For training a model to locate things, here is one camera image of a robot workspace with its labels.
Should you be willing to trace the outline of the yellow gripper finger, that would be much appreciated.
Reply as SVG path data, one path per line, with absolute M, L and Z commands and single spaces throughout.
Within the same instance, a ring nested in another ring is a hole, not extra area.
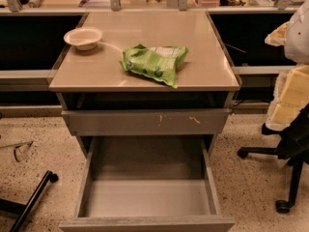
M 286 42 L 287 27 L 288 27 L 287 22 L 281 24 L 278 28 L 276 28 L 266 36 L 265 43 L 272 46 L 284 45 Z
M 289 125 L 308 103 L 309 66 L 298 65 L 289 72 L 281 72 L 269 106 L 269 123 Z

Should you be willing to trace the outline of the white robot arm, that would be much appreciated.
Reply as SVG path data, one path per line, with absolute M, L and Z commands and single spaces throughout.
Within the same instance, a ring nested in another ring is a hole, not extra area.
M 266 126 L 274 131 L 287 128 L 309 103 L 309 0 L 288 22 L 265 38 L 265 43 L 284 46 L 285 56 L 296 66 L 276 78 L 273 101 L 267 111 Z

